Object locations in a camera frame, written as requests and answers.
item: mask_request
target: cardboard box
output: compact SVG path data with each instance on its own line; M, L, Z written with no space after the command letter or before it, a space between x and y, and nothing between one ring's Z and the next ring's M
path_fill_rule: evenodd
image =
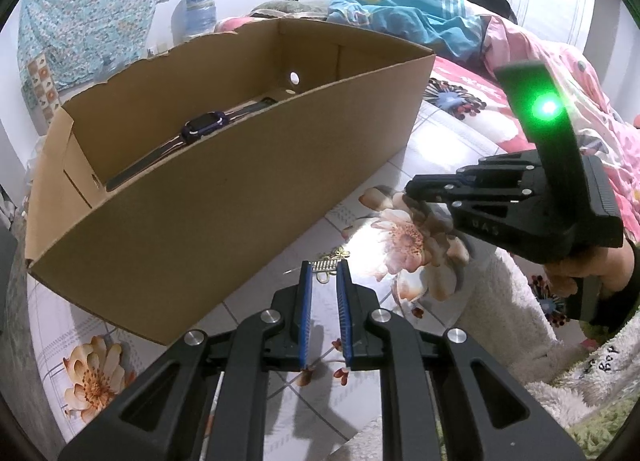
M171 343L402 149L433 62L388 35L275 19L133 64L54 115L31 194L31 275ZM186 121L266 94L282 101L105 190Z

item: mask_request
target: green light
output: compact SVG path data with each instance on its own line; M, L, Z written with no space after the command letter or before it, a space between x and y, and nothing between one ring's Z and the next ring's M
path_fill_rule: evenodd
M562 102L555 93L546 93L538 96L532 105L532 114L538 119L550 122L556 118L562 110Z

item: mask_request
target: metal bolt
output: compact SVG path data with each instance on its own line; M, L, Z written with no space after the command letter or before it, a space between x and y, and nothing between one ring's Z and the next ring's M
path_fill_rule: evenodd
M462 344L463 342L466 342L466 333L462 329L454 327L447 331L447 338L454 344Z
M275 324L280 320L280 311L276 309L265 309L260 313L260 320L265 324Z
M199 346L204 342L204 333L197 329L192 329L184 335L184 341L188 346Z
M374 309L371 312L371 318L376 322L380 322L380 324L384 324L385 322L389 322L391 320L391 313L389 313L386 309Z

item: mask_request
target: bed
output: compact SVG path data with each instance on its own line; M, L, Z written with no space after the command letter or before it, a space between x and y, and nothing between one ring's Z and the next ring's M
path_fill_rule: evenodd
M583 147L591 149L591 143L585 140ZM415 211L396 199L415 174L453 173L476 164L483 156L529 148L532 145L510 112L504 93L490 77L437 57L406 148L194 327L210 335L234 329L238 322L268 307L275 290L295 284L303 260L350 257L350 264L357 262L354 229L367 224L374 228L417 224ZM376 210L373 221L372 207ZM437 212L435 208L425 210L418 210L418 216L429 218ZM413 214L411 219L403 219L409 217L403 215L406 213ZM444 232L456 237L452 229ZM470 253L463 268L466 275L451 266L449 284L438 288L428 282L420 285L422 281L417 282L415 275L398 273L384 257L378 264L363 266L354 280L373 287L383 307L407 317L419 329L443 333L460 316L473 290L473 269L481 269L484 258L492 253L491 247L480 241L464 239L463 244ZM431 266L420 264L411 273ZM547 299L548 289L536 267L525 263L522 267L531 279L532 300ZM380 415L380 399L371 397L379 393L377 372L350 373L340 365L334 281L331 276L314 281L310 346L314 368L303 373L270 374L265 459L324 459ZM545 317L560 328L566 319L561 301L555 302L554 310ZM119 353L120 361L113 368L118 372L118 384L111 388L113 396L164 351L162 346L73 306L31 278L28 309L42 384L66 441L82 430L96 410L87 406L84 392L73 383L74 374L68 368L72 362L86 363L91 351L102 350L107 356L112 351Z

